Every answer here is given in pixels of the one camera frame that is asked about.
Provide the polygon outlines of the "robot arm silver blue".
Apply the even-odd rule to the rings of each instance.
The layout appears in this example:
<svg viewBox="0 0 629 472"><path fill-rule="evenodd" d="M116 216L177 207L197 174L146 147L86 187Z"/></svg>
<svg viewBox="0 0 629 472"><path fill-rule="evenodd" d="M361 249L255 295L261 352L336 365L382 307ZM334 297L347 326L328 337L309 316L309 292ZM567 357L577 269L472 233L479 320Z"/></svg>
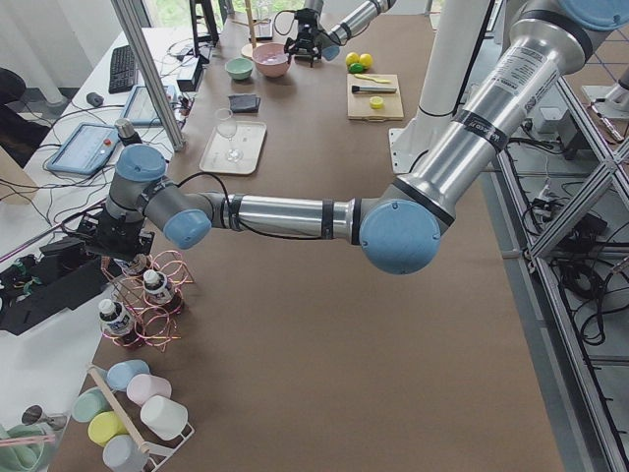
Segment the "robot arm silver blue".
<svg viewBox="0 0 629 472"><path fill-rule="evenodd" d="M331 61L340 53L340 48L353 37L359 35L372 20L389 11L396 0L364 1L354 11L333 26L325 29L320 23L323 1L306 1L304 6L294 12L297 21L297 34L288 37L284 43L284 52L289 59L306 58L313 65L315 60Z"/></svg>
<svg viewBox="0 0 629 472"><path fill-rule="evenodd" d="M435 145L379 198L335 202L225 191L185 194L166 176L159 151L133 144L120 155L101 212L84 215L76 235L91 252L126 261L150 251L147 222L181 249L193 247L215 227L280 239L343 238L385 272L416 272L436 255L457 202L533 108L627 22L624 1L525 3L510 28L509 47L478 91Z"/></svg>

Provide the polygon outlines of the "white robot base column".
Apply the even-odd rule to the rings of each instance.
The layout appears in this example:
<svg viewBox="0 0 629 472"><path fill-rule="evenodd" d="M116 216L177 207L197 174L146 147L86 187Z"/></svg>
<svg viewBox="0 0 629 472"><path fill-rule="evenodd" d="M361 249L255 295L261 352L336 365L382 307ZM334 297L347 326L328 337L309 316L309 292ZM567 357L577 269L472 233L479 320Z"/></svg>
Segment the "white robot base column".
<svg viewBox="0 0 629 472"><path fill-rule="evenodd" d="M389 132L394 173L411 172L443 136L456 114L492 9L490 0L447 1L442 7L417 113L405 128Z"/></svg>

